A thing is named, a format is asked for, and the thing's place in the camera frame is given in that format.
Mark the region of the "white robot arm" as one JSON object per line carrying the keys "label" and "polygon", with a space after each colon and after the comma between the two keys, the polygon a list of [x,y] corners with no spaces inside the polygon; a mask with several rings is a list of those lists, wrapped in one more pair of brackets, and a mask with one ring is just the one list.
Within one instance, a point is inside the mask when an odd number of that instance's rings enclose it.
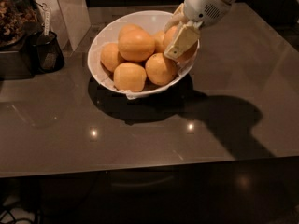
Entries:
{"label": "white robot arm", "polygon": [[176,60],[200,38],[200,30],[219,22],[236,0],[184,0],[164,27],[167,32],[177,26],[174,38],[166,46],[164,55]]}

